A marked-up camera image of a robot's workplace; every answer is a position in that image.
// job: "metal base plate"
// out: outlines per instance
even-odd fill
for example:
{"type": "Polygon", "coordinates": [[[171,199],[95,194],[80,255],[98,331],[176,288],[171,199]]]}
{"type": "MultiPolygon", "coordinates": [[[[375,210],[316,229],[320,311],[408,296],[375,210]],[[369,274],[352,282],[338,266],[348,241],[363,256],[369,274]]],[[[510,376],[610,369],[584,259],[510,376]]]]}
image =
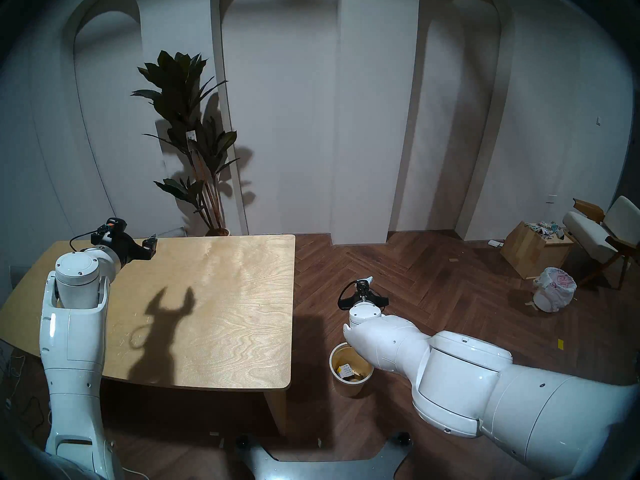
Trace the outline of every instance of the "metal base plate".
{"type": "Polygon", "coordinates": [[[278,461],[251,436],[235,441],[235,451],[257,480],[392,480],[414,446],[407,432],[393,435],[371,459],[358,461],[278,461]]]}

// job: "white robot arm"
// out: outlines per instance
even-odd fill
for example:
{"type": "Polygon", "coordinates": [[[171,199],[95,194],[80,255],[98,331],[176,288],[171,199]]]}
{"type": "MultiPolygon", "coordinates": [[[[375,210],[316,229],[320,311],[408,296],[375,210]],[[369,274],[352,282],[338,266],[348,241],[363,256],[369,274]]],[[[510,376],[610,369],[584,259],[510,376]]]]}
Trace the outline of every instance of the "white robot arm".
{"type": "Polygon", "coordinates": [[[40,356],[52,417],[45,450],[75,463],[89,478],[123,478],[100,411],[109,288],[127,263],[151,259],[157,243],[152,236],[139,246],[126,226],[110,218],[92,233],[95,247],[58,258],[42,300],[40,356]]]}
{"type": "Polygon", "coordinates": [[[357,281],[367,285],[338,302],[350,308],[344,337],[376,368],[409,379],[417,413],[444,433],[486,435],[552,477],[579,474],[590,469],[610,427],[625,419],[638,396],[638,385],[514,365],[509,351],[459,333],[429,337],[406,319],[380,313],[366,293],[371,280],[357,281]]]}

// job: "wooden floor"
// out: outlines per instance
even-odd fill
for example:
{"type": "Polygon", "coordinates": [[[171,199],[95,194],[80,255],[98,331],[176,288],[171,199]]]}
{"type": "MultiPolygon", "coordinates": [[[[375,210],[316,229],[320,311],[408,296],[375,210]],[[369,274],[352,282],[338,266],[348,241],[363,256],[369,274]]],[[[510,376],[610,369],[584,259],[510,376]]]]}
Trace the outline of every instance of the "wooden floor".
{"type": "MultiPolygon", "coordinates": [[[[579,275],[584,261],[573,256],[566,269],[579,275]]],[[[369,275],[376,290],[390,297],[385,312],[411,320],[427,334],[462,332],[508,349],[517,364],[606,383],[635,382],[632,359],[640,348],[635,264],[622,291],[600,277],[578,289],[561,312],[543,313],[525,305],[531,282],[521,280],[499,250],[485,243],[465,243],[442,232],[401,232],[384,245],[331,246],[328,235],[300,235],[287,438],[277,436],[260,393],[105,380],[105,428],[122,464],[153,480],[251,479],[232,453],[234,437],[241,433],[258,436],[278,459],[347,460],[371,457],[394,431],[407,430],[415,446],[396,479],[541,478],[484,437],[465,440],[426,424],[415,413],[402,377],[377,370],[355,399],[334,391],[327,360],[344,341],[342,325],[348,318],[336,300],[349,281],[369,275]]],[[[40,421],[31,396],[39,397],[46,414],[46,381],[37,358],[27,359],[14,398],[20,411],[29,404],[21,417],[28,428],[40,421]]],[[[36,443],[43,446],[48,433],[45,421],[34,431],[36,443]]]]}

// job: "chair armrest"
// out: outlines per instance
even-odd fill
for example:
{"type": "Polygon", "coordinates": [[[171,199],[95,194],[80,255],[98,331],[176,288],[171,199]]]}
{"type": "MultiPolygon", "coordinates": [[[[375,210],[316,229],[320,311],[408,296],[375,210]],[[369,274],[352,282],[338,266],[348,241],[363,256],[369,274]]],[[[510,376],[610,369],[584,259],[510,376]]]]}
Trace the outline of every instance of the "chair armrest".
{"type": "Polygon", "coordinates": [[[607,237],[605,239],[605,242],[615,247],[619,253],[622,253],[625,256],[633,256],[638,249],[638,245],[631,244],[631,242],[623,241],[622,239],[613,237],[613,235],[607,237]]]}
{"type": "Polygon", "coordinates": [[[573,207],[578,211],[585,214],[587,218],[593,220],[596,223],[602,222],[604,220],[604,211],[597,204],[589,203],[587,201],[583,201],[581,199],[573,198],[573,207]]]}

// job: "plastic bag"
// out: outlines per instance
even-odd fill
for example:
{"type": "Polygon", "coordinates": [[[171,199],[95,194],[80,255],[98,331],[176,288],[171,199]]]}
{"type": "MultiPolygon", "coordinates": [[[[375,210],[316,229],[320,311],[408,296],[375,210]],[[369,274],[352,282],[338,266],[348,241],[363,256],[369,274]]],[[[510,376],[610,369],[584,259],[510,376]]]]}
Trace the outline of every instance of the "plastic bag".
{"type": "Polygon", "coordinates": [[[545,268],[538,278],[533,281],[537,286],[537,292],[533,296],[533,302],[542,311],[556,312],[564,308],[574,298],[574,279],[559,268],[545,268]]]}

